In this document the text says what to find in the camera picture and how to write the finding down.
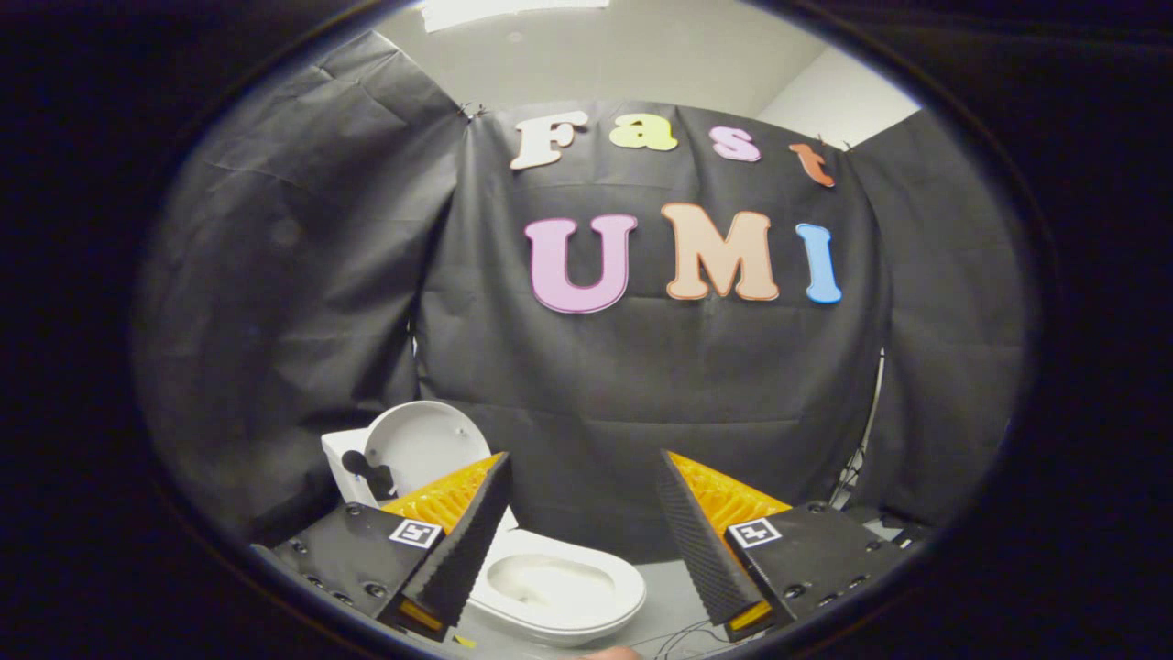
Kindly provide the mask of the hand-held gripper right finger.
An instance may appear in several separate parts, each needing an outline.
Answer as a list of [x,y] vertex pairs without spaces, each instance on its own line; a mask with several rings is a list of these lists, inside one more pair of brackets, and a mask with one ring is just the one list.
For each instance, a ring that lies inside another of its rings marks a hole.
[[680,454],[662,453],[656,488],[708,622],[732,642],[816,617],[906,559],[823,501],[786,504]]

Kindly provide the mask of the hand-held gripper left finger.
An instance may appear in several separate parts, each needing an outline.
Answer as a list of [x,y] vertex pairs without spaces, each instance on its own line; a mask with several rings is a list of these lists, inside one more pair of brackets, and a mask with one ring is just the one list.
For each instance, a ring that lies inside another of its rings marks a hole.
[[510,454],[474,461],[385,506],[348,502],[252,551],[369,622],[441,642],[460,622],[511,498]]

